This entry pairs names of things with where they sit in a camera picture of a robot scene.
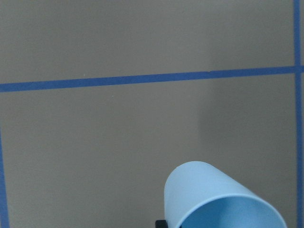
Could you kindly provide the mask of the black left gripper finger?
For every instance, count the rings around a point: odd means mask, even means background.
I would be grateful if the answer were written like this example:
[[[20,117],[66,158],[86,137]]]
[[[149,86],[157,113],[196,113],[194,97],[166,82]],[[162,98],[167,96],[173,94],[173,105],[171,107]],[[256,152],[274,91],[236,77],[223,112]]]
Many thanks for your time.
[[[167,228],[167,221],[166,220],[156,220],[155,228]]]

